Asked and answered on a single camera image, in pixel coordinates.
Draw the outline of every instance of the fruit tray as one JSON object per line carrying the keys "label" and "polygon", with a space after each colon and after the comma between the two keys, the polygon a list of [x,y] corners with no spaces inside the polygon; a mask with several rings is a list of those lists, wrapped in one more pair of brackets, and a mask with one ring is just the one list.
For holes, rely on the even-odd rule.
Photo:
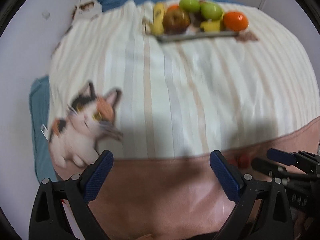
{"label": "fruit tray", "polygon": [[224,12],[218,4],[207,0],[180,0],[169,8],[158,2],[153,8],[153,22],[144,18],[143,23],[146,33],[161,42],[236,37],[249,25],[243,13]]}
{"label": "fruit tray", "polygon": [[162,34],[154,35],[158,41],[170,42],[170,41],[185,41],[200,38],[212,38],[212,37],[230,37],[238,36],[239,32],[233,31],[220,31],[220,32],[196,32],[196,33],[183,33],[183,34]]}

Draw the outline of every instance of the red object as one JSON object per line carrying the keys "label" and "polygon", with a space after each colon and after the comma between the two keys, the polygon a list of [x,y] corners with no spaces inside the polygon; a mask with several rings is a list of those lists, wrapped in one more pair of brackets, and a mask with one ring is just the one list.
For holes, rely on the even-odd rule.
{"label": "red object", "polygon": [[223,23],[234,32],[243,31],[249,26],[247,17],[241,12],[227,12],[223,17]]}
{"label": "red object", "polygon": [[240,169],[247,169],[250,166],[250,157],[248,155],[241,155],[238,158],[238,165]]}
{"label": "red object", "polygon": [[236,167],[238,166],[238,163],[237,163],[236,159],[234,159],[234,158],[233,159],[228,159],[227,161],[231,165],[234,165]]}
{"label": "red object", "polygon": [[170,10],[174,10],[174,9],[179,9],[179,5],[178,4],[174,4],[174,5],[169,6],[169,8],[167,9],[167,12],[170,11]]}
{"label": "red object", "polygon": [[186,11],[172,9],[167,11],[162,20],[164,33],[181,34],[186,31],[190,25],[190,17]]}

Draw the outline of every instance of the cat eye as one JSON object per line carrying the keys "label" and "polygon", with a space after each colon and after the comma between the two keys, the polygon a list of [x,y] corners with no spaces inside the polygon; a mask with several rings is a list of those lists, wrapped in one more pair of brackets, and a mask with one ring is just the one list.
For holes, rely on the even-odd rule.
{"label": "cat eye", "polygon": [[101,121],[102,120],[102,115],[101,113],[98,111],[95,114],[92,115],[92,118],[96,121]]}
{"label": "cat eye", "polygon": [[82,105],[81,103],[78,103],[77,106],[76,106],[77,112],[78,112],[78,113],[81,112],[82,109],[83,109],[83,105]]}

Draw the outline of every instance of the blue gripper pad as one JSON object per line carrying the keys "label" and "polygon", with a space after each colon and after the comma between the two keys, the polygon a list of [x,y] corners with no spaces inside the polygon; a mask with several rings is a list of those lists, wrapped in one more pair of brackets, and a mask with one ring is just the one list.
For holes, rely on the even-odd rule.
{"label": "blue gripper pad", "polygon": [[85,203],[89,203],[96,199],[103,182],[108,176],[112,166],[113,166],[113,154],[110,151],[103,151],[96,162],[87,167],[89,173],[92,175],[86,179],[84,186],[83,199]]}
{"label": "blue gripper pad", "polygon": [[296,157],[292,153],[287,153],[272,148],[267,151],[267,158],[287,166],[294,165],[297,162]]}
{"label": "blue gripper pad", "polygon": [[218,150],[210,154],[210,166],[228,199],[238,203],[241,197],[240,189],[244,185],[240,173],[233,170],[234,168]]}

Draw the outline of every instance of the cat face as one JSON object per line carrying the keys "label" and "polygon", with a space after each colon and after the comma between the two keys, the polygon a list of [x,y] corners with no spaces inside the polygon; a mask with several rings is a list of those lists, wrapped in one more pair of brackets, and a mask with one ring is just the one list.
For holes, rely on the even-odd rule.
{"label": "cat face", "polygon": [[109,136],[120,140],[122,134],[114,127],[115,106],[121,91],[112,90],[105,96],[96,96],[89,82],[69,107],[68,119],[74,129],[90,138]]}

